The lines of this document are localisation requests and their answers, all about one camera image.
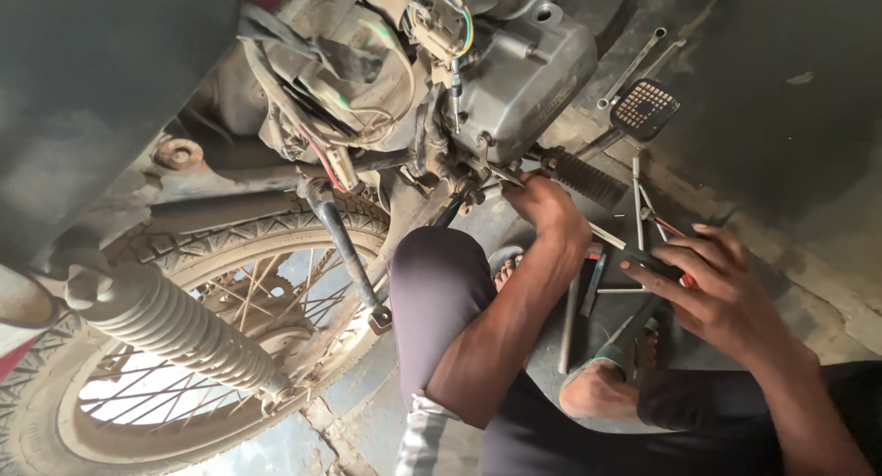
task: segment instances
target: tire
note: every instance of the tire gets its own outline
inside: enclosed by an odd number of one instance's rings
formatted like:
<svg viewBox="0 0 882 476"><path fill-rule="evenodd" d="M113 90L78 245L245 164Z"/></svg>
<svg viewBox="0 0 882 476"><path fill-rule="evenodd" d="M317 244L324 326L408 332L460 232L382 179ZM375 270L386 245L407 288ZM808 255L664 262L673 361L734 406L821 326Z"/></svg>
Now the tire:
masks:
<svg viewBox="0 0 882 476"><path fill-rule="evenodd" d="M387 214L361 197L338 196L340 215L360 251L375 255L388 232ZM245 257L278 253L281 246L309 248L327 244L330 237L305 200L292 202L292 211L223 229L188 235L144 234L146 225L133 229L105 251L111 264L137 260L159 267L173 282L187 288L200 274L236 267ZM372 333L360 335L346 347L348 357L335 360L325 373L320 394L346 372L376 341ZM179 470L233 448L278 423L300 408L294 402L278 414L220 442L169 459L109 464L85 459L65 444L60 434L62 397L72 376L107 338L83 323L74 312L63 313L58 324L40 336L16 368L0 384L0 475L159 475Z"/></svg>

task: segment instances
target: shock absorber spring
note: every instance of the shock absorber spring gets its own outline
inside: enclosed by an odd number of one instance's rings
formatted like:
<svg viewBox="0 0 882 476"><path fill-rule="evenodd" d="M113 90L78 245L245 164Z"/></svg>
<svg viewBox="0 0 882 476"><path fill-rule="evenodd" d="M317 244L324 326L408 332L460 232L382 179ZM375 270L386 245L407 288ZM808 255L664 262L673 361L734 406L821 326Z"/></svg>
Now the shock absorber spring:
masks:
<svg viewBox="0 0 882 476"><path fill-rule="evenodd" d="M230 388L271 395L290 388L267 351L158 271L125 264L111 278L99 301L80 311L96 329Z"/></svg>

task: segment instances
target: spanner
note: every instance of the spanner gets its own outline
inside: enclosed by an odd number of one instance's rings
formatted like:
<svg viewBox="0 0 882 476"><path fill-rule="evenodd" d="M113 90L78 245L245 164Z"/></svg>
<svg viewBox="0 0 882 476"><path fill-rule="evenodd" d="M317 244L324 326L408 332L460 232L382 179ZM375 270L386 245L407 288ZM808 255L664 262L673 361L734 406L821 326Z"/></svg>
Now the spanner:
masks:
<svg viewBox="0 0 882 476"><path fill-rule="evenodd" d="M646 43L643 51L640 51L640 54L637 54L637 57L634 57L634 61L632 61L631 65L628 66L627 69L624 70L622 76L618 78L618 81L610 88L610 91L607 92L606 96L599 101L597 101L597 109L606 109L610 107L610 99L618 92L618 90L624 85L625 81L631 77L631 74L634 73L634 70L637 69L637 66L640 65L640 62L645 59L646 54L649 53L650 50L656 45L656 43L664 36L667 35L667 30L665 28L656 28L656 31L653 33L653 37L649 39L649 42Z"/></svg>

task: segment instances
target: bare foot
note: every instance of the bare foot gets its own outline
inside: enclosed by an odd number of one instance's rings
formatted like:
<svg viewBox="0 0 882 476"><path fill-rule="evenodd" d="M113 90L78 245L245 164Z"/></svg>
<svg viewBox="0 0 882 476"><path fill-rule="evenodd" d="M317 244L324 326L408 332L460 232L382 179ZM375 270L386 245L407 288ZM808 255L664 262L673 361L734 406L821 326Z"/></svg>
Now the bare foot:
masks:
<svg viewBox="0 0 882 476"><path fill-rule="evenodd" d="M658 333L646 332L645 364L656 366ZM622 370L609 360L595 360L560 390L560 406L574 418L632 419L637 416L637 387L625 382Z"/></svg>
<svg viewBox="0 0 882 476"><path fill-rule="evenodd" d="M508 281L508 278L511 278L514 274L514 269L518 267L520 260L523 259L523 255L519 255L514 259L509 259L502 266L502 270L500 270L497 275L493 278L493 284L496 285L497 291L502 290L502 287L505 286L505 282Z"/></svg>

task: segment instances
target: red wire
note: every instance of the red wire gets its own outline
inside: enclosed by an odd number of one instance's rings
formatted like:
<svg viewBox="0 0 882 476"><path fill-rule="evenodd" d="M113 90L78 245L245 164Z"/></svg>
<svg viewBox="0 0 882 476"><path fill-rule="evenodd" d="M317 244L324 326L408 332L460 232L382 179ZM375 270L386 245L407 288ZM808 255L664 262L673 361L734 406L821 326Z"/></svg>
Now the red wire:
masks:
<svg viewBox="0 0 882 476"><path fill-rule="evenodd" d="M300 134L303 135L303 138L306 139L306 142L310 143L310 147L312 147L312 150L315 150L316 154L318 155L318 160L322 162L323 166L325 166L325 172L327 172L328 177L331 178L331 183L334 184L334 188L340 190L341 192L346 192L346 190L344 190L343 187L340 186L339 181L337 181L337 177L334 176L334 170L331 169L331 164L328 163L328 158L325 155L325 152L321 148L319 148L315 142L312 141L312 136L308 132L306 132L306 130L303 128L303 125L298 125L297 129L300 130Z"/></svg>

